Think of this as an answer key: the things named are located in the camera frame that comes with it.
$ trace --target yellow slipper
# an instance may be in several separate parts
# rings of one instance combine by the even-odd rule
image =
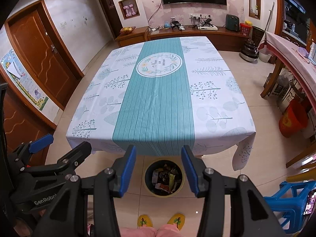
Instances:
[[[137,226],[148,226],[153,227],[153,222],[150,220],[149,216],[147,215],[140,215],[137,220]]]
[[[182,229],[185,222],[185,216],[181,213],[173,215],[173,217],[168,221],[167,224],[176,225],[179,230]]]

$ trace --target children's poster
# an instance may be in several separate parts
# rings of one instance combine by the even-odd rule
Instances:
[[[48,97],[28,74],[13,49],[2,58],[1,65],[13,83],[30,99],[35,107],[40,111],[43,110]]]

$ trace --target phone screen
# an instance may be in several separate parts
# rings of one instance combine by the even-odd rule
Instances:
[[[311,190],[308,193],[307,203],[306,203],[306,207],[305,207],[305,211],[304,211],[303,215],[310,215],[310,214],[312,214],[313,207],[314,207],[314,204],[315,204],[315,200],[316,200],[316,189]]]

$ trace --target router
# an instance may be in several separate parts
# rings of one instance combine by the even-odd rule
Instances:
[[[217,31],[218,28],[216,26],[201,26],[201,27],[197,27],[197,29],[199,30],[214,30],[214,31]]]

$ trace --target screw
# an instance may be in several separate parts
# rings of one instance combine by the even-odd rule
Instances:
[[[72,182],[76,182],[76,181],[78,181],[78,179],[79,179],[79,176],[77,176],[77,175],[73,175],[72,177],[70,177],[70,181],[72,181]]]
[[[67,174],[67,175],[65,176],[65,179],[66,179],[66,180],[69,180],[70,177],[72,177],[72,174]]]
[[[205,170],[205,173],[209,174],[209,175],[212,175],[214,174],[214,169],[210,168],[210,167],[207,167]]]
[[[247,182],[248,181],[248,177],[246,175],[240,175],[239,176],[239,179],[242,181],[242,182]]]
[[[105,172],[105,174],[110,175],[110,174],[113,174],[114,169],[107,167],[106,169],[104,169],[104,172]]]

